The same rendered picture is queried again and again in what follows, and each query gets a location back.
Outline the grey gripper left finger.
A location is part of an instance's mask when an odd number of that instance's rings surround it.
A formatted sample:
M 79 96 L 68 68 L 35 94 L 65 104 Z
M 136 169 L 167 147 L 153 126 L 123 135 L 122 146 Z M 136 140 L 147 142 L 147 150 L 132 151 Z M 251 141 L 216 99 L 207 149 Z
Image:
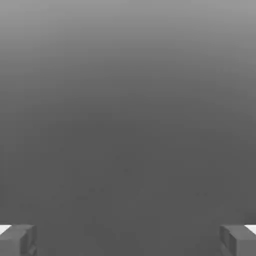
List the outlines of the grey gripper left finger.
M 0 224 L 0 256 L 38 256 L 37 226 Z

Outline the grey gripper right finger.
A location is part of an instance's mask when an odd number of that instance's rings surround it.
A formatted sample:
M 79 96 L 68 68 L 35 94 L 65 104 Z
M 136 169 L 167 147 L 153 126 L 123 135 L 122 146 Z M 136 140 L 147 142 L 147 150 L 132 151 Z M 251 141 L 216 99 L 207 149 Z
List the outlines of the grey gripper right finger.
M 256 256 L 256 224 L 221 225 L 221 256 Z

